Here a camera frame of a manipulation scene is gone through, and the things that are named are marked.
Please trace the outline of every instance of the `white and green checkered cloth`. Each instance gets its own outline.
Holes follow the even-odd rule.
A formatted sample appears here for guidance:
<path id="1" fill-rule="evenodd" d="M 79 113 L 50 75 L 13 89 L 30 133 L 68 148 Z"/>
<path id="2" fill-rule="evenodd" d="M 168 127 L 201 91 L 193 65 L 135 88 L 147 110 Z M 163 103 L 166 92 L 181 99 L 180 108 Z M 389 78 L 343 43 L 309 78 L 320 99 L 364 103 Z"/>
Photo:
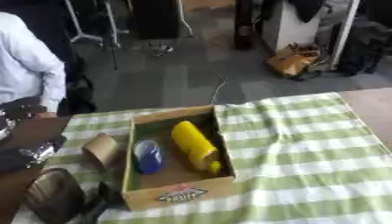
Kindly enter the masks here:
<path id="1" fill-rule="evenodd" d="M 81 165 L 80 147 L 103 131 L 126 144 L 125 111 L 76 116 L 65 149 L 46 168 L 67 168 L 83 189 L 102 177 Z M 392 159 L 338 94 L 215 106 L 234 165 L 234 194 L 146 211 L 107 210 L 101 223 L 391 223 Z M 104 180 L 116 177 L 108 173 Z M 14 223 L 36 220 L 24 207 Z"/>

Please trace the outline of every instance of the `brown box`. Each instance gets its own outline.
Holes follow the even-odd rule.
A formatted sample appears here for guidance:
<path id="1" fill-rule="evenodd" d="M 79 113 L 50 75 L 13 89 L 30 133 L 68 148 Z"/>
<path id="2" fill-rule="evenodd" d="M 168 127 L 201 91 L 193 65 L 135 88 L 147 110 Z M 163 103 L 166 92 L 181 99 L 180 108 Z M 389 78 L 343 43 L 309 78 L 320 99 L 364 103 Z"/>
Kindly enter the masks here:
<path id="1" fill-rule="evenodd" d="M 195 124 L 218 148 L 222 163 L 222 170 L 218 175 L 196 170 L 187 155 L 172 141 L 172 129 L 182 121 Z M 227 149 L 218 133 L 214 107 L 182 108 L 139 116 L 133 120 L 131 126 L 122 184 L 122 196 L 130 209 L 164 207 L 180 202 L 222 197 L 232 192 L 235 174 Z M 156 140 L 164 152 L 164 166 L 152 175 L 141 175 L 133 165 L 133 145 L 144 139 Z"/>

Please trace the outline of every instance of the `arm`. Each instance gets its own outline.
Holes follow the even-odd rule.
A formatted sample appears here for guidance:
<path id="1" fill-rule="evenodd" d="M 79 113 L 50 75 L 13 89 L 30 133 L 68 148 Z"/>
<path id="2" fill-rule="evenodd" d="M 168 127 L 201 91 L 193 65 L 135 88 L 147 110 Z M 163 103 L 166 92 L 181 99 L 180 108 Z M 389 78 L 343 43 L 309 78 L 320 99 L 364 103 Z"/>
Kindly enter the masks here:
<path id="1" fill-rule="evenodd" d="M 10 54 L 27 69 L 42 75 L 41 105 L 48 112 L 57 112 L 66 95 L 64 64 L 16 16 L 10 15 L 10 28 L 3 39 Z"/>

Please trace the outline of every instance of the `cardboard tube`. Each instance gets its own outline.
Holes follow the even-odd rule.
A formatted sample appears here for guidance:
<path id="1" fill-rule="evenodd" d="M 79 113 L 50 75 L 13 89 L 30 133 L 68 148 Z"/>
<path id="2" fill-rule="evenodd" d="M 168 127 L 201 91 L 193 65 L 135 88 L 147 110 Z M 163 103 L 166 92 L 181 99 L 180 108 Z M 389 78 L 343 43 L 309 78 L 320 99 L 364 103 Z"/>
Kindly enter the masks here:
<path id="1" fill-rule="evenodd" d="M 82 150 L 89 162 L 100 172 L 106 170 L 119 152 L 116 140 L 105 133 L 100 133 L 92 138 L 83 146 Z"/>

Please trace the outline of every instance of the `yellow bottle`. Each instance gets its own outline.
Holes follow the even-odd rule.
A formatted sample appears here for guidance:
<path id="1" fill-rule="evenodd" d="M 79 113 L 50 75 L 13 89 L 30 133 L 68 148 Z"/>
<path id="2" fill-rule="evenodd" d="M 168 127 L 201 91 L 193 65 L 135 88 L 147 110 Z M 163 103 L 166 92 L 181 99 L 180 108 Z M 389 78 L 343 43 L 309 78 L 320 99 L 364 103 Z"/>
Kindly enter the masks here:
<path id="1" fill-rule="evenodd" d="M 177 124 L 171 132 L 171 137 L 197 169 L 209 170 L 215 174 L 221 170 L 218 150 L 191 122 Z"/>

